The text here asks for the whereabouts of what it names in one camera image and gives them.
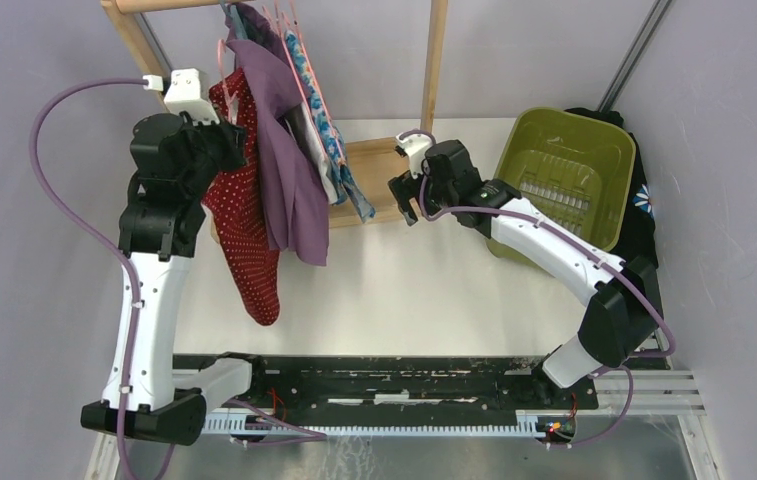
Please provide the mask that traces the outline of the red polka dot skirt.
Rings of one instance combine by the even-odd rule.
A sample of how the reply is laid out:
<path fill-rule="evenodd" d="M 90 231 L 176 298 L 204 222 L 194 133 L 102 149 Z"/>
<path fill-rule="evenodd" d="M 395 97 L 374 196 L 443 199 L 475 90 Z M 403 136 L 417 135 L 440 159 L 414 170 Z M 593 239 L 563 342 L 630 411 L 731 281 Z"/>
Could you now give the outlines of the red polka dot skirt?
<path fill-rule="evenodd" d="M 211 87 L 209 94 L 216 109 L 244 129 L 247 165 L 220 173 L 203 203 L 212 213 L 212 224 L 245 311 L 257 324 L 269 326 L 280 314 L 280 252 L 269 247 L 265 225 L 256 105 L 241 68 Z"/>

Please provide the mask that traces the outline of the blue floral garment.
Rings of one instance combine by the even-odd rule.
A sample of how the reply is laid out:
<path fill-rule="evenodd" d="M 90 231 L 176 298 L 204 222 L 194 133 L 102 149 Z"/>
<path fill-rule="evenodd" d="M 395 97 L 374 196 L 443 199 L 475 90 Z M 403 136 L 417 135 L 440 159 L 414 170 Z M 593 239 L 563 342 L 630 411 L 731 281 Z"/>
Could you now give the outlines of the blue floral garment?
<path fill-rule="evenodd" d="M 331 162 L 330 179 L 338 195 L 333 205 L 339 205 L 348 200 L 354 207 L 359 220 L 366 223 L 374 218 L 375 208 L 361 191 L 347 163 L 345 142 L 333 124 L 306 49 L 300 37 L 291 29 L 287 29 L 284 33 L 284 44 L 295 72 L 305 88 L 313 124 L 318 130 L 322 146 Z"/>

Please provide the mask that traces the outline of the white garment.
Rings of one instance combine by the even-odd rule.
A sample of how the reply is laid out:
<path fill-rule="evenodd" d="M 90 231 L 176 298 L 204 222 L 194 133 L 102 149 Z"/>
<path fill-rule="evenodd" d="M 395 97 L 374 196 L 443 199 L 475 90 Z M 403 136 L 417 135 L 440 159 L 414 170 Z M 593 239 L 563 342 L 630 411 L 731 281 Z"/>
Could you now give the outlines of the white garment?
<path fill-rule="evenodd" d="M 340 196 L 330 176 L 330 159 L 305 101 L 294 110 L 289 122 L 297 144 L 319 175 L 328 204 L 336 205 Z"/>

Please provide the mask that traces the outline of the purple garment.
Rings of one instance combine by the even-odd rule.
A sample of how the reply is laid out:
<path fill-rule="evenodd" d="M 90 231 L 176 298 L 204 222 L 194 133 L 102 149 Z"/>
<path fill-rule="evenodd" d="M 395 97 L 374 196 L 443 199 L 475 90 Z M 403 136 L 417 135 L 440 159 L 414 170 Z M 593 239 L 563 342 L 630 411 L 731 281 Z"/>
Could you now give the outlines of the purple garment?
<path fill-rule="evenodd" d="M 327 264 L 330 205 L 312 160 L 291 135 L 286 117 L 303 103 L 284 61 L 280 37 L 246 3 L 234 5 L 246 37 L 228 36 L 256 107 L 262 205 L 269 247 L 314 266 Z"/>

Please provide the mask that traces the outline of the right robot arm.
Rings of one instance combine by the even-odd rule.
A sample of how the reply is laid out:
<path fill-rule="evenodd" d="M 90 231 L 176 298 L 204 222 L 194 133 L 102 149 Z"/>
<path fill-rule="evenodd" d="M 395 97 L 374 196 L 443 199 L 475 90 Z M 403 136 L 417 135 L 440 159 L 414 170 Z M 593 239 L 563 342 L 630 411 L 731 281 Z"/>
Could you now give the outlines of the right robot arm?
<path fill-rule="evenodd" d="M 559 280 L 584 306 L 578 332 L 549 354 L 531 382 L 534 400 L 556 408 L 572 386 L 613 370 L 656 330 L 667 332 L 657 269 L 644 256 L 631 260 L 605 252 L 547 217 L 507 183 L 483 180 L 458 140 L 436 142 L 410 131 L 395 138 L 409 168 L 388 187 L 406 223 L 451 215 L 487 239 L 506 246 Z"/>

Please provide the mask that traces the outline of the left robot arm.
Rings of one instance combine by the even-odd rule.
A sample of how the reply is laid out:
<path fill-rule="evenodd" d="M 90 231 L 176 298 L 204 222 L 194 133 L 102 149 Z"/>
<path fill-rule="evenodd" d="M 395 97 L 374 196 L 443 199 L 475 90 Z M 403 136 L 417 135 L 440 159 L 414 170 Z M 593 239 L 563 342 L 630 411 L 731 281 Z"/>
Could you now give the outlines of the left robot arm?
<path fill-rule="evenodd" d="M 197 372 L 173 372 L 181 294 L 205 220 L 202 199 L 215 177 L 247 166 L 245 130 L 224 120 L 195 122 L 162 113 L 133 128 L 136 165 L 119 219 L 123 299 L 119 335 L 99 400 L 83 406 L 83 428 L 188 446 L 206 416 L 230 396 L 261 404 L 268 379 L 242 359 L 226 356 Z"/>

